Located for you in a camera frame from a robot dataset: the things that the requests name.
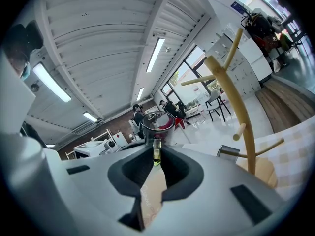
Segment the ceiling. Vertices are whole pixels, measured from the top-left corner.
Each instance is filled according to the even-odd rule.
[[[207,0],[30,3],[23,13],[34,17],[44,39],[31,67],[41,61],[72,98],[64,103],[36,75],[27,78],[28,86],[40,86],[28,118],[46,143],[75,139],[73,130],[87,121],[85,111],[105,120],[130,108],[140,88],[141,100],[151,97],[213,13]],[[159,37],[163,48],[146,73]]]

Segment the wooden floor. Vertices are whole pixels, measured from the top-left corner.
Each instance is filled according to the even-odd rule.
[[[315,115],[315,104],[289,85],[273,78],[256,92],[274,133],[291,128]]]

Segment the ceiling beam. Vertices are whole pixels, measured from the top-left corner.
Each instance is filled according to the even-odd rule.
[[[54,65],[58,68],[61,76],[71,88],[72,93],[87,107],[90,109],[91,113],[94,114],[101,119],[103,119],[103,115],[100,111],[92,104],[91,101],[83,94],[83,92],[79,89],[74,79],[71,77],[66,67],[63,64],[62,58],[57,50],[56,44],[53,39],[53,35],[50,29],[49,21],[48,21],[48,13],[47,13],[47,3],[46,0],[34,0],[34,13],[35,19],[40,29],[40,32],[44,39],[44,46],[47,50],[48,55],[52,59]]]
[[[48,123],[46,121],[37,119],[37,118],[29,116],[29,115],[26,116],[25,121],[29,125],[39,127],[39,128],[48,129],[48,130],[53,130],[53,131],[60,132],[60,133],[72,132],[72,129],[70,129],[70,128],[60,127],[60,126],[57,126],[55,124]]]
[[[138,95],[137,93],[139,92],[139,89],[142,87],[141,85],[137,85],[136,81],[139,77],[139,74],[145,70],[144,66],[148,65],[148,64],[145,64],[145,65],[142,64],[143,59],[144,59],[145,54],[147,53],[147,50],[150,48],[149,43],[152,38],[152,34],[159,20],[159,17],[164,9],[164,6],[167,4],[167,1],[168,0],[157,0],[149,16],[147,26],[146,26],[146,29],[144,31],[143,38],[142,38],[144,47],[140,48],[137,61],[136,61],[136,72],[134,73],[134,76],[133,76],[132,84],[134,86],[133,86],[133,91],[131,94],[131,106],[136,101],[136,97]]]
[[[195,26],[195,28],[192,30],[192,32],[187,37],[186,41],[182,44],[179,51],[175,55],[175,57],[172,59],[170,64],[167,67],[167,70],[165,71],[164,75],[159,80],[159,83],[154,87],[152,91],[152,95],[155,94],[155,92],[159,89],[161,84],[165,81],[165,78],[170,75],[170,71],[172,71],[173,67],[176,65],[177,61],[182,57],[185,50],[190,46],[190,44],[193,42],[195,37],[198,35],[198,33],[201,31],[201,29],[206,25],[206,23],[210,20],[210,16],[208,14],[203,15],[201,20],[198,22],[198,24]]]

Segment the fluorescent light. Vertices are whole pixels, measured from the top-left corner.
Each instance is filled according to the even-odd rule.
[[[92,115],[90,115],[90,113],[84,112],[83,115],[84,115],[86,118],[90,119],[91,121],[97,122],[97,119],[94,118]]]
[[[140,88],[137,101],[140,100],[144,88]]]
[[[38,76],[38,78],[61,100],[64,102],[71,100],[71,97],[65,93],[65,91],[62,90],[62,88],[55,82],[55,80],[46,71],[42,63],[37,64],[33,71]]]
[[[159,54],[159,52],[160,52],[160,50],[161,50],[161,48],[162,48],[162,45],[163,45],[164,41],[165,41],[164,38],[159,38],[159,39],[157,40],[157,44],[156,44],[156,46],[154,47],[153,54],[152,54],[152,56],[151,56],[151,58],[150,58],[150,62],[149,62],[149,65],[148,65],[148,68],[147,68],[147,71],[146,71],[147,73],[149,73],[149,72],[152,71],[152,68],[153,68],[153,66],[154,66],[154,63],[155,63],[156,60],[157,60],[158,54]]]

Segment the brick wall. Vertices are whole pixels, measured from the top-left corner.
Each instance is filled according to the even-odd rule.
[[[144,103],[143,104],[143,112],[146,111],[147,109],[155,106],[155,102],[153,100]],[[91,140],[91,137],[97,137],[101,135],[102,133],[106,132],[106,129],[109,129],[112,134],[116,134],[118,132],[122,132],[124,135],[125,139],[127,140],[128,143],[131,142],[131,139],[129,138],[129,134],[132,134],[132,129],[131,126],[129,125],[128,121],[132,117],[133,110],[123,114],[122,116],[111,120],[102,126],[98,127],[97,129],[85,134],[84,136],[79,137],[78,139],[74,140],[70,144],[66,145],[65,147],[61,148],[58,153],[59,156],[62,160],[67,160],[67,157],[65,153],[69,153],[73,151],[73,148],[76,146],[79,146],[83,143],[86,143]]]

